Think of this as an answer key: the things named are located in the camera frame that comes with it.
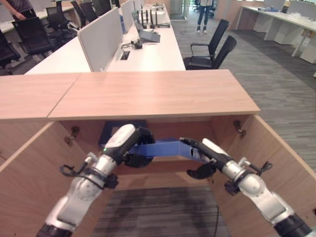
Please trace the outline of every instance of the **cable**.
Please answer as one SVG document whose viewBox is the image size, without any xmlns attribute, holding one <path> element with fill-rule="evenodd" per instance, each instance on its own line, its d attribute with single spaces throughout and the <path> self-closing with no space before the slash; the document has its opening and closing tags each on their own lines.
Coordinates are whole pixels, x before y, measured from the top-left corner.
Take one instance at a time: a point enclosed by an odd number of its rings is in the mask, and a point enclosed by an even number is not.
<svg viewBox="0 0 316 237">
<path fill-rule="evenodd" d="M 218 218 L 219 218 L 219 207 L 217 206 L 216 225 L 215 225 L 215 230 L 214 230 L 214 235 L 213 235 L 213 237 L 216 237 L 217 226 L 218 226 Z"/>
</svg>

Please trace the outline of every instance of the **blue bar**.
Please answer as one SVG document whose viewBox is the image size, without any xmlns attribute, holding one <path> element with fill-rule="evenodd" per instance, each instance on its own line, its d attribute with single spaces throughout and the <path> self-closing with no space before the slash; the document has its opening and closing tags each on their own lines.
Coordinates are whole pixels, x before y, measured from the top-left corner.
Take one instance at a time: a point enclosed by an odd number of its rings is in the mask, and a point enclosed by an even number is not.
<svg viewBox="0 0 316 237">
<path fill-rule="evenodd" d="M 180 141 L 159 142 L 134 146 L 129 150 L 129 152 L 132 154 L 143 155 L 147 158 L 183 156 L 188 159 L 202 161 L 196 148 L 192 148 L 191 146 Z"/>
</svg>

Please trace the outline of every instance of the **laptop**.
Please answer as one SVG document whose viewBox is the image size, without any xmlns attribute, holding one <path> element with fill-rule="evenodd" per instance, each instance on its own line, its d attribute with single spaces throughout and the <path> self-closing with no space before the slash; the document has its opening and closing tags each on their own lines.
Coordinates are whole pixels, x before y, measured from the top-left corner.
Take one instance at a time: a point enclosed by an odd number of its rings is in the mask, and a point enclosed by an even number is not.
<svg viewBox="0 0 316 237">
<path fill-rule="evenodd" d="M 136 26 L 136 29 L 138 31 L 139 38 L 143 41 L 149 41 L 149 42 L 160 42 L 160 35 L 155 34 L 153 32 L 144 31 L 143 25 L 140 23 L 139 16 L 137 14 L 137 11 L 132 11 L 132 17 Z"/>
</svg>

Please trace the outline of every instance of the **black office chair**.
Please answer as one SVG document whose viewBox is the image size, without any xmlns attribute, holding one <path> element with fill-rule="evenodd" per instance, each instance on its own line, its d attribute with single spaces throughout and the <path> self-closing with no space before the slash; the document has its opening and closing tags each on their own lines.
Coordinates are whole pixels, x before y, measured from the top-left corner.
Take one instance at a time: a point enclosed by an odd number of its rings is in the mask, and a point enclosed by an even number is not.
<svg viewBox="0 0 316 237">
<path fill-rule="evenodd" d="M 104 13 L 111 10 L 111 4 L 109 0 L 92 0 L 92 3 L 98 16 L 102 16 Z"/>
<path fill-rule="evenodd" d="M 84 27 L 85 26 L 85 22 L 87 20 L 85 14 L 83 13 L 83 11 L 81 10 L 81 8 L 79 7 L 79 5 L 78 5 L 78 3 L 76 1 L 71 1 L 70 3 L 73 5 L 76 13 L 78 14 L 78 16 L 80 18 L 80 24 L 81 24 L 80 28 Z"/>
<path fill-rule="evenodd" d="M 205 43 L 191 43 L 191 52 L 192 52 L 192 56 L 189 57 L 189 58 L 185 58 L 183 59 L 185 61 L 185 63 L 187 61 L 191 61 L 193 60 L 193 58 L 201 58 L 200 61 L 204 60 L 205 61 L 205 64 L 208 64 L 208 61 L 210 60 L 211 62 L 214 61 L 214 58 L 215 58 L 215 51 L 216 51 L 216 48 L 219 44 L 219 42 L 221 41 L 221 38 L 225 32 L 225 30 L 227 29 L 227 27 L 229 26 L 229 21 L 226 21 L 226 20 L 221 20 L 214 32 L 214 35 L 210 41 L 209 44 L 205 44 Z M 197 55 L 194 55 L 193 53 L 193 46 L 207 46 L 208 47 L 208 53 L 209 55 L 207 56 L 197 56 Z"/>
<path fill-rule="evenodd" d="M 46 12 L 48 27 L 54 30 L 49 33 L 49 36 L 56 39 L 59 47 L 77 36 L 73 30 L 68 28 L 70 21 L 65 18 L 61 7 L 47 7 Z"/>
<path fill-rule="evenodd" d="M 87 17 L 88 22 L 92 22 L 98 18 L 97 14 L 93 10 L 92 4 L 90 2 L 80 3 L 80 7 L 81 7 L 83 13 L 85 14 L 85 16 Z"/>
<path fill-rule="evenodd" d="M 26 53 L 41 54 L 46 57 L 46 52 L 55 50 L 52 40 L 48 37 L 38 17 L 15 21 L 12 24 L 22 40 L 21 45 Z"/>
<path fill-rule="evenodd" d="M 6 69 L 12 75 L 12 72 L 6 67 L 11 61 L 19 60 L 21 55 L 15 50 L 11 42 L 8 42 L 0 30 L 0 68 Z"/>
<path fill-rule="evenodd" d="M 186 70 L 219 69 L 226 56 L 236 47 L 237 41 L 232 36 L 228 36 L 223 47 L 219 51 L 214 61 L 205 58 L 194 58 L 184 61 Z"/>
</svg>

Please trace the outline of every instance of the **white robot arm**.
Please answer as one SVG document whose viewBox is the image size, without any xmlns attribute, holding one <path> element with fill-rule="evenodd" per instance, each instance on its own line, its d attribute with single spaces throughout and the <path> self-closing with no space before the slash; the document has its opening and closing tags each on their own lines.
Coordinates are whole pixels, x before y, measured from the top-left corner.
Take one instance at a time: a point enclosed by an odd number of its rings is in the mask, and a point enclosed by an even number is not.
<svg viewBox="0 0 316 237">
<path fill-rule="evenodd" d="M 241 159 L 239 163 L 235 162 L 225 151 L 206 138 L 202 142 L 187 138 L 180 140 L 193 148 L 198 148 L 201 154 L 209 158 L 209 163 L 203 165 L 208 169 L 187 171 L 191 177 L 205 178 L 219 169 L 231 179 L 226 188 L 233 187 L 233 191 L 228 191 L 236 192 L 236 189 L 239 189 L 249 197 L 281 237 L 316 237 L 316 233 L 295 214 L 294 210 L 279 195 L 267 189 L 259 175 L 244 168 L 252 166 L 245 158 Z"/>
<path fill-rule="evenodd" d="M 128 150 L 137 143 L 153 143 L 150 131 L 127 124 L 106 143 L 99 158 L 89 153 L 81 169 L 64 165 L 61 171 L 74 177 L 67 194 L 54 206 L 37 237 L 70 237 L 81 223 L 90 205 L 99 197 L 104 188 L 115 188 L 118 184 L 113 170 L 126 161 Z"/>
</svg>

